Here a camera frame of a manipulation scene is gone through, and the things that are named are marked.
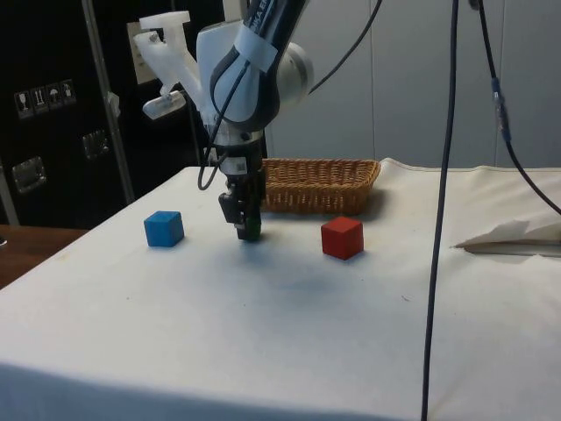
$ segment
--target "wire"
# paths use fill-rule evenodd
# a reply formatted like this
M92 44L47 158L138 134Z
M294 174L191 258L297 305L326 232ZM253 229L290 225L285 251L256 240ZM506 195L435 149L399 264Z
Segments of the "wire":
M224 120L224 115L226 114L226 111L228 110L228 106L230 105L231 99L234 97L234 94L236 93L236 89L238 89L239 84L242 82L242 79L245 76L245 72L247 71L247 68L249 68L249 61L245 61L244 66L242 67L242 69L239 72L238 78L236 79L236 81L232 85L232 87L230 89L230 93L226 97L226 101L224 102L224 105L222 106L222 109L220 110L220 113L218 114L218 118L217 118L216 124L214 126L214 130L212 131L212 134L210 135L209 145L207 147L207 152L204 155L204 161L201 165L201 169L199 170L199 179L197 181L197 185L199 187L199 190L204 191L204 190L206 190L210 187L210 185L214 181L214 177L217 174L218 168L226 160L226 158L228 158L228 153L225 153L220 158L220 160L218 161L218 163L215 166L214 170L212 171L212 174L210 175L210 178L207 181L207 183L202 185L202 177L204 176L204 169L207 167L208 162L209 162L210 149L213 146L215 146L214 141L217 139L218 131L220 130L220 125L222 124L222 122Z
M516 154L515 154L515 150L512 147L512 143L511 142L506 142L507 143L507 150L508 150L508 154L510 155L510 159L512 160L512 162L515 164L516 169L518 169L518 172L520 172L520 175L523 177L524 180L526 180L526 182L528 183L528 185L536 192L536 194L538 196L540 196L542 198L542 200L544 202L546 202L555 212L557 212L559 215L561 215L561 209L559 209L559 207L554 204L551 199L549 199L545 193L543 193L537 186L536 184L532 181L532 179L529 177L528 173L526 173L526 171L524 170L524 168L522 168L522 165L520 164L520 162L518 161L518 158L516 158Z
M516 153L514 148L512 147L510 130L508 129L508 115L507 110L504 105L504 98L501 94L501 85L499 83L499 79L497 78L497 74L494 68L494 61L493 61L493 51L491 50L491 42L489 41L489 31L487 29L487 22L486 22L486 15L485 15L485 6L483 5L483 0L479 0L479 16L481 20L481 31L483 32L483 40L485 42L485 51L487 55L487 62L489 64L489 73L491 74L491 78L494 81L494 94L498 102L498 111L499 111L499 119L501 123L501 134L502 138L505 140L505 145L507 146L508 155L510 155L511 161L515 164L516 169L522 176L522 178L526 181L526 183L536 192L540 198L546 202L555 212L561 215L561 208L553 203L551 199L549 199L545 193L543 193L536 184L532 181L528 173L524 170L521 163L518 161L516 157Z
M269 0L268 1L267 5L266 5L266 15L261 20L261 25L257 30L257 34L259 36L262 36L265 32L267 23L268 23L268 21L271 17L271 10L273 9L274 5L275 5L275 0ZM244 66L242 67L242 69L239 72L238 78L232 84L230 93L226 97L226 101L224 102L224 105L223 105L222 109L218 113L218 117L217 117L216 124L214 126L214 130L212 131L212 134L210 135L210 138L209 138L209 145L207 147L207 152L204 155L204 160L201 164L201 169L199 170L199 177L198 177L198 180L197 180L197 186L198 186L199 190L204 191L204 190L207 190L210 187L210 185L214 181L215 176L217 175L218 169L224 163L224 161L226 161L226 159L228 158L228 153L225 152L222 155L222 157L220 157L220 159L218 160L215 168L212 170L212 174L210 174L209 180L206 182L206 184L203 185L202 184L202 178L204 177L204 169L207 167L207 165L209 163L210 150L212 149L212 147L216 146L214 142L217 139L218 132L220 130L220 125L224 121L224 116L226 115L226 111L228 110L228 106L230 105L231 99L234 97L234 95L236 93L236 90L238 89L239 84L242 82L242 79L244 78L245 73L247 72L247 69L249 68L249 65L250 65L250 62L248 60L246 60L245 63L244 63Z
M438 258L440 256L440 243L444 223L444 205L446 202L446 183L448 181L448 166L450 163L450 150L452 133L454 129L454 115L456 112L456 67L458 55L458 7L459 0L452 1L451 41L450 41L450 92L448 98L448 122L444 139L444 153L440 173L440 190L438 192L437 227L435 242L432 250L432 266L430 268L429 305L427 309L427 331L424 342L423 365L423 408L421 420L427 421L429 414L429 386L430 386L430 350L432 348L432 328L435 316L435 299L437 294Z
M481 20L481 31L483 32L483 41L485 42L485 52L487 54L487 62L489 63L489 72L491 77L496 79L497 72L494 69L493 52L491 51L491 42L489 41L489 30L487 29L487 18L485 15L485 6L483 0L479 0L479 18Z
M343 56L343 58L339 61L339 63L337 63L337 65L321 80L319 81L316 86L314 86L310 92L309 95L313 94L316 90L318 90L324 83L326 83L340 68L341 66L344 65L344 63L347 61L347 59L349 57L351 57L351 54L354 53L354 50L357 49L357 47L360 45L360 43L362 42L362 40L365 38L365 36L368 34L368 31L370 31L370 27L372 26L372 24L374 23L374 20L376 19L376 16L378 15L378 10L380 9L380 6L382 5L382 0L378 0L378 3L376 3L376 5L374 6L374 11L372 12L372 15L370 16L370 18L368 19L368 22L366 22L366 26L365 29L362 31L362 33L359 35L359 38L355 41L355 43L351 46L351 48L349 49L349 51L347 51L345 53L345 55Z

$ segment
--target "red cube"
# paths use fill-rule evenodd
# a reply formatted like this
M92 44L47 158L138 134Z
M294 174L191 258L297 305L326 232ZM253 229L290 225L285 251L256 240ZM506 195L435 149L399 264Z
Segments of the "red cube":
M322 226L323 252L348 260L365 249L362 223L340 217Z

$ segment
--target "blue cube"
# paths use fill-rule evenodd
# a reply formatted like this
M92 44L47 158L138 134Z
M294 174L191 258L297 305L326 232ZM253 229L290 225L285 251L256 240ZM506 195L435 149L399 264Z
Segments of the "blue cube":
M150 247L173 247L185 237L180 212L159 210L145 219L144 227Z

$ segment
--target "wicker basket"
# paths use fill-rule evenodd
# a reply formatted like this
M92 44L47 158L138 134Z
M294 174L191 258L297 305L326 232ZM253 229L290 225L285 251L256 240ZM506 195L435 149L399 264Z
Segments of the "wicker basket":
M263 211L361 213L380 173L376 161L263 160Z

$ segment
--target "white tablecloth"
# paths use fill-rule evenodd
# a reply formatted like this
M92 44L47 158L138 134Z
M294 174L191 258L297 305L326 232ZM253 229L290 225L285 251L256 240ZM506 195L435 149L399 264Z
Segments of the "white tablecloth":
M531 174L561 203L561 173ZM223 178L202 193L182 171L0 291L0 419L418 419L438 177L385 161L343 262L326 218L265 216L238 241ZM557 217L491 168L452 172L446 209L431 419L558 421L561 262L451 248ZM146 246L156 210L182 213L174 249Z

